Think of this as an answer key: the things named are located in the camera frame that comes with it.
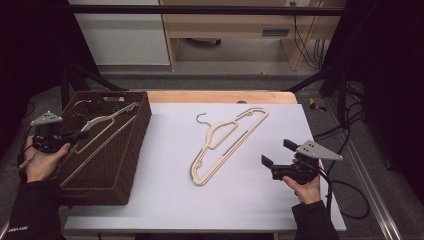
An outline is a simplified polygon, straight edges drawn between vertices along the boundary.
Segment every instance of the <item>sleeve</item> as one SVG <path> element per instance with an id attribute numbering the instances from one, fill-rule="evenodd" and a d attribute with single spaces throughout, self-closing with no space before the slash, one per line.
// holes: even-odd
<path id="1" fill-rule="evenodd" d="M 297 224 L 296 240 L 339 239 L 323 201 L 301 203 L 294 206 L 292 211 Z"/>
<path id="2" fill-rule="evenodd" d="M 63 239 L 59 216 L 61 188 L 57 182 L 31 182 L 19 187 L 6 240 Z"/>

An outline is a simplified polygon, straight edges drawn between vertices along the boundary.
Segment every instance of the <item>floor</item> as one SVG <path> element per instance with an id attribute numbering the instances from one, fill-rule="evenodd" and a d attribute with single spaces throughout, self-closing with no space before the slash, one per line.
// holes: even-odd
<path id="1" fill-rule="evenodd" d="M 252 90 L 281 90 L 287 89 L 301 82 L 317 70 L 309 67 L 305 62 L 299 71 L 293 72 L 284 56 L 283 49 L 278 40 L 234 40 L 223 39 L 221 45 L 216 46 L 210 42 L 198 42 L 184 40 L 181 42 L 178 53 L 178 61 L 174 71 L 169 67 L 100 67 L 105 78 L 111 82 L 126 88 L 137 89 L 252 89 Z M 322 82 L 316 82 L 304 90 L 296 93 L 300 104 L 303 105 L 306 117 L 313 135 L 324 132 L 336 126 L 337 119 L 334 117 L 336 109 L 335 97 L 321 98 L 318 89 Z M 96 83 L 90 83 L 93 88 L 101 87 Z M 51 89 L 45 93 L 35 96 L 32 101 L 36 111 L 41 114 L 44 108 L 52 111 L 60 111 L 60 92 Z M 315 99 L 318 107 L 326 107 L 322 112 L 311 109 L 310 98 Z M 22 126 L 28 124 L 32 115 L 24 119 Z M 346 138 L 346 132 L 333 135 L 323 139 L 320 143 L 337 149 Z M 424 207 L 414 197 L 412 190 L 408 187 L 401 173 L 388 171 L 385 168 L 384 157 L 379 150 L 378 144 L 373 138 L 372 132 L 366 123 L 358 121 L 352 125 L 350 141 L 347 144 L 343 156 L 346 161 L 337 164 L 334 168 L 334 179 L 347 181 L 363 188 L 361 177 L 358 176 L 359 162 L 364 165 L 365 171 L 370 173 L 372 185 L 377 190 L 377 195 L 371 194 L 371 200 L 380 201 L 381 206 L 373 207 L 368 217 L 362 220 L 345 218 L 348 231 L 340 233 L 342 239 L 424 239 Z M 3 156 L 0 162 L 0 181 L 17 181 L 13 172 L 10 172 L 11 158 L 15 152 L 13 149 Z M 1 190 L 1 222 L 6 219 L 6 213 L 10 210 L 14 199 L 13 185 L 2 184 Z M 355 191 L 335 187 L 335 195 L 343 210 L 353 215 L 361 215 L 365 211 L 365 204 Z M 69 210 L 62 207 L 61 216 L 63 223 Z M 395 226 L 389 226 L 394 231 L 384 231 L 384 224 L 379 220 L 393 220 Z M 70 233 L 65 231 L 69 240 L 93 240 L 98 239 L 97 234 L 92 233 Z M 103 239 L 132 240 L 133 234 L 111 234 L 104 233 Z M 293 239 L 293 232 L 285 232 L 279 235 L 279 239 Z"/>

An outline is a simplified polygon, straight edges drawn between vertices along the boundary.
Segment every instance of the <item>black device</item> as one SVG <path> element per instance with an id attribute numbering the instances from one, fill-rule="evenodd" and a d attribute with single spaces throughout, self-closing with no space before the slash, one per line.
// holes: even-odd
<path id="1" fill-rule="evenodd" d="M 47 112 L 31 122 L 35 126 L 32 138 L 35 149 L 44 153 L 55 153 L 65 144 L 76 144 L 88 137 L 88 131 L 62 131 L 62 118 Z"/>
<path id="2" fill-rule="evenodd" d="M 262 155 L 262 164 L 271 170 L 272 179 L 283 180 L 288 176 L 299 184 L 312 181 L 319 174 L 319 159 L 340 161 L 342 156 L 313 142 L 306 141 L 302 145 L 284 139 L 283 146 L 295 152 L 296 162 L 291 165 L 275 165 L 272 160 Z"/>

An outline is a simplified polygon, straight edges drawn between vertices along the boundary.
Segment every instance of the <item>white cabinet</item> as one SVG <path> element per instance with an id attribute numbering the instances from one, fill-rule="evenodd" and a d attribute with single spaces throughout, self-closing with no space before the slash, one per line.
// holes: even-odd
<path id="1" fill-rule="evenodd" d="M 157 0 L 69 0 L 71 5 L 158 5 Z M 97 65 L 169 65 L 159 14 L 75 14 Z"/>

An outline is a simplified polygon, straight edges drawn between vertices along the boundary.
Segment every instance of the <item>person's arm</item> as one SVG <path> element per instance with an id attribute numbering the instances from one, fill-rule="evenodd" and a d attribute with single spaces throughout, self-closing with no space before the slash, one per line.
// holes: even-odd
<path id="1" fill-rule="evenodd" d="M 25 159 L 33 159 L 25 170 L 27 183 L 19 186 L 6 240 L 63 239 L 58 213 L 61 188 L 56 181 L 48 179 L 69 148 L 70 144 L 65 144 L 54 154 L 44 154 L 32 147 L 25 152 Z"/>
<path id="2" fill-rule="evenodd" d="M 285 176 L 283 181 L 295 191 L 300 204 L 292 208 L 297 224 L 296 240 L 338 240 L 339 236 L 321 200 L 319 175 L 304 185 Z"/>

